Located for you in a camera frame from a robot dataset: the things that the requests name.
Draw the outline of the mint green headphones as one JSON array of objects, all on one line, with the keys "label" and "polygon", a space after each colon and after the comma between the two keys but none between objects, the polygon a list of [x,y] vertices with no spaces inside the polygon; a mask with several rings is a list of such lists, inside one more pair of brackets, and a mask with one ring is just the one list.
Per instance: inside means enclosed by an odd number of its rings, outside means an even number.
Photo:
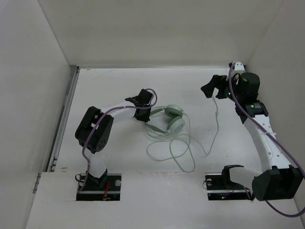
[{"label": "mint green headphones", "polygon": [[169,135],[175,135],[179,133],[185,126],[185,121],[183,116],[185,113],[183,109],[175,104],[169,104],[166,106],[158,106],[151,110],[150,116],[156,115],[160,112],[163,112],[167,117],[170,118],[170,121],[165,130],[158,128],[155,125],[145,123],[145,130],[151,131],[154,134],[157,134],[158,137],[163,138]]}]

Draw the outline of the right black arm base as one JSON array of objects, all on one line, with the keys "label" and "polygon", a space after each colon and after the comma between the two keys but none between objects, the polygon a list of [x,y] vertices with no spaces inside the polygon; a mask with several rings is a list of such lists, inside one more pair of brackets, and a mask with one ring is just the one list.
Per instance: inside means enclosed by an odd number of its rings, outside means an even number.
[{"label": "right black arm base", "polygon": [[225,183],[221,173],[205,173],[203,188],[209,201],[254,199],[250,189],[234,182]]}]

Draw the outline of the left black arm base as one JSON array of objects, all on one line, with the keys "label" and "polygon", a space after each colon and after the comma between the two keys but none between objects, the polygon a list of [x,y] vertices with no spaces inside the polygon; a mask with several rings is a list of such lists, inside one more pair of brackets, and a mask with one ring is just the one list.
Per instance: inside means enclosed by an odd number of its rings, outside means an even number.
[{"label": "left black arm base", "polygon": [[95,184],[87,179],[85,187],[83,182],[85,174],[77,174],[76,181],[80,181],[77,187],[76,201],[120,201],[121,198],[121,174],[108,174],[103,186]]}]

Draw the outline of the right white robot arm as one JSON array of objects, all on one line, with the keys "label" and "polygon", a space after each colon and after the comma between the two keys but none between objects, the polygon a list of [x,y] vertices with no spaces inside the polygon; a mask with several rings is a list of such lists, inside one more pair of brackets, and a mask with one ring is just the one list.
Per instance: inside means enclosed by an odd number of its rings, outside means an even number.
[{"label": "right white robot arm", "polygon": [[214,75],[201,91],[207,98],[212,97],[214,89],[218,89],[218,99],[236,97],[239,104],[235,111],[253,140],[262,166],[262,173],[250,178],[254,196],[259,201],[292,199],[304,177],[273,141],[268,111],[257,99],[259,86],[258,75],[244,72],[235,74],[231,85],[228,76]]}]

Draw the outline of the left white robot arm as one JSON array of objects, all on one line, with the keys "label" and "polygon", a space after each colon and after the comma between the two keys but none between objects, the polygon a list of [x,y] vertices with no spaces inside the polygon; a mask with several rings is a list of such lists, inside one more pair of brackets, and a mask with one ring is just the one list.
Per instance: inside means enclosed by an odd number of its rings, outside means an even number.
[{"label": "left white robot arm", "polygon": [[105,187],[107,168],[91,156],[105,148],[114,124],[130,118],[146,123],[156,103],[156,92],[147,88],[141,89],[138,95],[128,97],[123,102],[108,108],[99,109],[91,106],[87,109],[75,132],[75,138],[82,147],[81,154],[87,161],[84,184],[90,182],[96,189]]}]

